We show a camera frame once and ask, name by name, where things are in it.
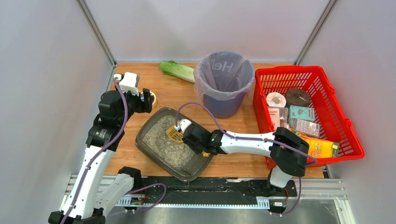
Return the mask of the yellow litter scoop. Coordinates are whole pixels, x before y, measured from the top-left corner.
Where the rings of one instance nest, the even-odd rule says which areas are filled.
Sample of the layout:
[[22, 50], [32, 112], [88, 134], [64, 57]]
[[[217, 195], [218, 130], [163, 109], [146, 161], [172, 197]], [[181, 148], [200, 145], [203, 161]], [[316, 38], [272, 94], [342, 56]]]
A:
[[176, 143], [186, 144], [195, 154], [201, 154], [203, 157], [209, 157], [211, 154], [204, 151], [204, 145], [202, 141], [195, 135], [195, 133], [203, 134], [201, 131], [192, 131], [186, 136], [174, 130], [171, 126], [165, 131], [166, 135]]

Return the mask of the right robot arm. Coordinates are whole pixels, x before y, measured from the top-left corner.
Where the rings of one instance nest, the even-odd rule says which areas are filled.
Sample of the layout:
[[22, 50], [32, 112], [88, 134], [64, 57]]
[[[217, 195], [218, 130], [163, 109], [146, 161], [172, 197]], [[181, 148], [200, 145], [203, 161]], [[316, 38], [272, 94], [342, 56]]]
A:
[[174, 129], [182, 134], [183, 143], [196, 153], [247, 153], [271, 158], [276, 165], [269, 174], [269, 184], [278, 188], [284, 188], [292, 177], [305, 176], [309, 159], [317, 161], [308, 154], [309, 144], [284, 127], [261, 134], [234, 133], [223, 129], [209, 132], [183, 119]]

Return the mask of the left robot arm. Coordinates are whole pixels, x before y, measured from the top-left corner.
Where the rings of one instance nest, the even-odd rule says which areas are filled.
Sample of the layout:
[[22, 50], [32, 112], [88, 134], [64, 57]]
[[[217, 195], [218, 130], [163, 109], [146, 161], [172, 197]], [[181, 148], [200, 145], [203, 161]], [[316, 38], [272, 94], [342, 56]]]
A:
[[149, 89], [137, 94], [112, 90], [103, 93], [99, 114], [88, 132], [84, 161], [73, 189], [60, 210], [50, 214], [50, 224], [103, 224], [117, 202], [129, 191], [141, 187], [141, 172], [123, 167], [100, 194], [98, 189], [126, 122], [134, 113], [150, 113], [154, 97]]

